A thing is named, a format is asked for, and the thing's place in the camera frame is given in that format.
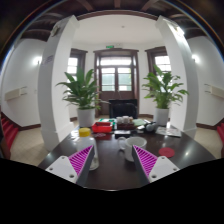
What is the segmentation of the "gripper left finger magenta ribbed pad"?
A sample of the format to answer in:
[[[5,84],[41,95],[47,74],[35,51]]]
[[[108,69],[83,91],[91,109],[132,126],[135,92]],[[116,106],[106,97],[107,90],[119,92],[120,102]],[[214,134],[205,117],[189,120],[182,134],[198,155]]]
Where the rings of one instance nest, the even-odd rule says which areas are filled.
[[[94,146],[88,146],[69,157],[60,156],[46,171],[83,187],[94,157]]]

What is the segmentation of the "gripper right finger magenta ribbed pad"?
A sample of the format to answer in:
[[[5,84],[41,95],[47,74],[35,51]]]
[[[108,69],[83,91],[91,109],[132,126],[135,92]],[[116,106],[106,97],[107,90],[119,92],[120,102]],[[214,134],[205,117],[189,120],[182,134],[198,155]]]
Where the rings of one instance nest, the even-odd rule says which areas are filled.
[[[132,156],[141,183],[152,183],[179,171],[166,156],[157,157],[136,145],[132,146]]]

